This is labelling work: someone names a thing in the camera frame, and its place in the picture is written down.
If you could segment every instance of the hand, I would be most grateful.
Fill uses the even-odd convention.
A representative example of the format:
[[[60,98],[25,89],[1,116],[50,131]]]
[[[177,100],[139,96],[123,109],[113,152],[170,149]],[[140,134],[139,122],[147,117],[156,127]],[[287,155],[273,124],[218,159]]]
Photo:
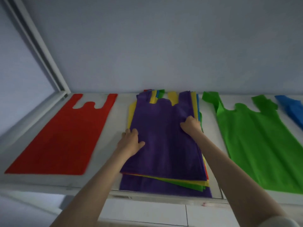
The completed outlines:
[[[189,134],[191,137],[195,133],[201,131],[201,125],[199,120],[195,119],[192,116],[187,117],[185,122],[180,123],[180,126],[182,130],[184,130],[184,132]]]
[[[122,133],[122,138],[117,144],[116,152],[125,154],[128,158],[133,156],[145,145],[144,141],[138,143],[138,131],[133,129],[126,129]]]

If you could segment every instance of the purple plastic bag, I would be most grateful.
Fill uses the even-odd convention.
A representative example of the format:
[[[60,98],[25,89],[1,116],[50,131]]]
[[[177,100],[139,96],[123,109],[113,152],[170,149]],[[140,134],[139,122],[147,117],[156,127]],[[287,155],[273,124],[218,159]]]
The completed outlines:
[[[127,160],[121,173],[206,181],[201,151],[180,127],[180,122],[194,116],[190,91],[181,92],[174,106],[163,98],[149,103],[151,94],[147,91],[137,95],[131,123],[131,129],[139,132],[139,142],[146,144]]]
[[[203,192],[185,188],[172,183],[163,182],[153,178],[124,174],[120,183],[120,190],[168,194],[177,196],[209,197],[211,191],[206,187]]]

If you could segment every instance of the sleeve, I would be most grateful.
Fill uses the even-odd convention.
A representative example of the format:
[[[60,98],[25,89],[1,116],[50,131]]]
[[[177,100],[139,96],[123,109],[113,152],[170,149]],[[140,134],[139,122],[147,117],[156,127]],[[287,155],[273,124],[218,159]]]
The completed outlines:
[[[300,227],[297,222],[287,217],[272,217],[267,219],[259,227]]]

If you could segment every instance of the forearm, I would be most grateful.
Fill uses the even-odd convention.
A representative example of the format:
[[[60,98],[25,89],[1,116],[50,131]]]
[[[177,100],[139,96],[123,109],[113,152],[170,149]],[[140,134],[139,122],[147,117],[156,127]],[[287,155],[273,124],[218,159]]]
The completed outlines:
[[[114,153],[61,212],[51,227],[94,226],[116,176],[127,159],[128,157],[121,153]]]
[[[273,216],[285,216],[282,208],[214,145],[201,131],[192,135],[222,188],[240,226],[257,226]]]

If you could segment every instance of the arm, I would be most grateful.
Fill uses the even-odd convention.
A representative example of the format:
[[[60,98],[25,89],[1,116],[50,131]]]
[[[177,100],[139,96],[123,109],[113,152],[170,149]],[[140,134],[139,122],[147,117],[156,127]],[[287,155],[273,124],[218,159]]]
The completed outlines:
[[[132,132],[127,129],[125,133],[122,133],[122,138],[113,155],[79,191],[50,227],[95,226],[112,184],[122,166],[144,145],[144,142],[138,143],[136,129],[133,129]]]
[[[267,192],[214,145],[189,116],[181,128],[198,144],[222,188],[240,226],[257,226],[274,216],[286,216]]]

